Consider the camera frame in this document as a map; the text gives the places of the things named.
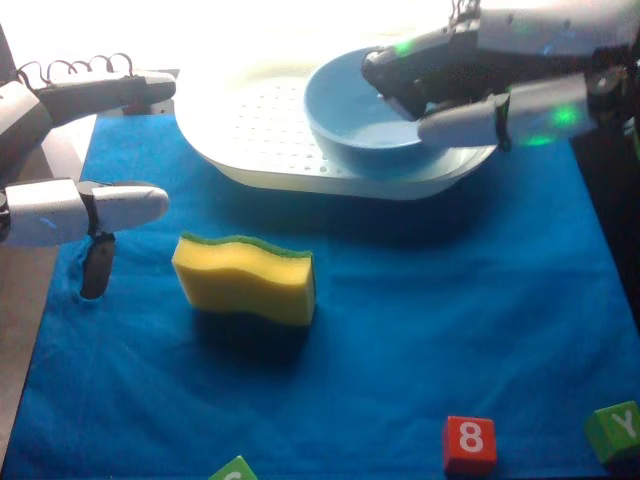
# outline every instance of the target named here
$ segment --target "blue cloth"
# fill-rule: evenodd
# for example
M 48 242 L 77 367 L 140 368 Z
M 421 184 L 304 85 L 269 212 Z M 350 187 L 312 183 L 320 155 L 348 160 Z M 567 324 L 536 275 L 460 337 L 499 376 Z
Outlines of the blue cloth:
M 61 249 L 6 478 L 441 477 L 447 415 L 495 421 L 500 477 L 604 471 L 582 432 L 640 398 L 640 338 L 571 149 L 495 154 L 447 192 L 388 202 L 227 179 L 172 117 L 102 119 L 85 178 L 165 188 L 118 236 L 106 295 Z M 178 236 L 313 250 L 308 335 L 194 313 Z

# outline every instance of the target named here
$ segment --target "robotic arm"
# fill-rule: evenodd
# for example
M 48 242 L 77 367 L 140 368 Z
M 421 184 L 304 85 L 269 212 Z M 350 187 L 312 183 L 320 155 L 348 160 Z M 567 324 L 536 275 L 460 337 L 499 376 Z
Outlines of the robotic arm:
M 510 3 L 459 1 L 441 29 L 369 53 L 362 74 L 438 148 L 640 125 L 640 0 Z
M 166 192 L 140 182 L 6 182 L 52 128 L 111 108 L 169 99 L 176 83 L 172 75 L 155 72 L 90 72 L 70 78 L 40 90 L 18 80 L 0 85 L 0 245 L 53 246 L 90 236 L 85 286 L 93 285 L 87 296 L 95 298 L 111 272 L 113 233 L 161 217 L 169 207 Z

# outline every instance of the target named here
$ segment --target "red block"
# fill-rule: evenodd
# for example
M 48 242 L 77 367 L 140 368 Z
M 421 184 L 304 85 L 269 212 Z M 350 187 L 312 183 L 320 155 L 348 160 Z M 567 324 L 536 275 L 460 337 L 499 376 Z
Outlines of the red block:
M 486 476 L 498 462 L 493 420 L 447 417 L 442 437 L 449 474 Z

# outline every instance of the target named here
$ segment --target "toy block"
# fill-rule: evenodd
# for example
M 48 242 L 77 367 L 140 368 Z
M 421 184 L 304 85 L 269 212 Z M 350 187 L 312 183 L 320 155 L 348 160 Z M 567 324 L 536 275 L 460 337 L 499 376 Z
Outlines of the toy block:
M 600 463 L 637 456 L 640 453 L 640 412 L 636 402 L 625 402 L 596 410 L 584 426 Z
M 486 476 L 496 466 L 498 454 L 493 420 L 447 417 L 442 436 L 446 473 Z
M 209 480 L 258 480 L 244 458 L 237 456 L 218 470 Z

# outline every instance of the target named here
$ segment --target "bowl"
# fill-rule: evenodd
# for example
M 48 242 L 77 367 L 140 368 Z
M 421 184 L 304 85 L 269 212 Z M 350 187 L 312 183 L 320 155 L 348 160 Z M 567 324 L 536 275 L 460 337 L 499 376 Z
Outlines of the bowl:
M 319 67 L 304 92 L 311 132 L 323 154 L 347 169 L 374 178 L 411 174 L 441 150 L 418 138 L 418 122 L 403 119 L 360 73 L 372 48 L 341 55 Z

